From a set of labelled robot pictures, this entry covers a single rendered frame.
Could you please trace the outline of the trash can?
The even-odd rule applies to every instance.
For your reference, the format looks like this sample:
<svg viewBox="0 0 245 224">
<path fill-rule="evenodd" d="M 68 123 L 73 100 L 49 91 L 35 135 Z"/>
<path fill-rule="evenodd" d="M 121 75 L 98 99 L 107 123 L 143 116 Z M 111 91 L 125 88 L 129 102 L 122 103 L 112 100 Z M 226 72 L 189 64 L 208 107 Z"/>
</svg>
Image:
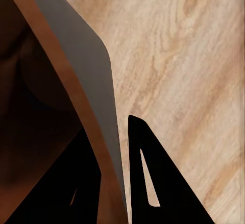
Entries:
<svg viewBox="0 0 245 224">
<path fill-rule="evenodd" d="M 109 53 L 67 0 L 0 0 L 0 224 L 84 127 L 96 224 L 129 224 Z"/>
</svg>

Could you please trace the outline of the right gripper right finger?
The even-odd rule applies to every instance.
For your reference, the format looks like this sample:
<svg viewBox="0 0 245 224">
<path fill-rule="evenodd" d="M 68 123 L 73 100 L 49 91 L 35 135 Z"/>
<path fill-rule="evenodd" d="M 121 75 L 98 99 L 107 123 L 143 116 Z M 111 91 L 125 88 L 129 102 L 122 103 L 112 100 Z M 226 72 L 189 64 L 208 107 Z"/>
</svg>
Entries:
<svg viewBox="0 0 245 224">
<path fill-rule="evenodd" d="M 132 224 L 215 224 L 147 122 L 128 116 Z M 140 149 L 160 207 L 149 204 Z"/>
</svg>

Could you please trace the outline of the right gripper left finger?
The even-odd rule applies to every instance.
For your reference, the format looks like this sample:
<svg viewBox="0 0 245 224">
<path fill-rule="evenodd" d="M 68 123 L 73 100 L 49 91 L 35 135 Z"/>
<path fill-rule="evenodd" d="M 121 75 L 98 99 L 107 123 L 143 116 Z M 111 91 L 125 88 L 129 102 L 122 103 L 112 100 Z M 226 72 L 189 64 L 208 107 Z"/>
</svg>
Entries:
<svg viewBox="0 0 245 224">
<path fill-rule="evenodd" d="M 96 224 L 101 176 L 82 127 L 5 224 Z"/>
</svg>

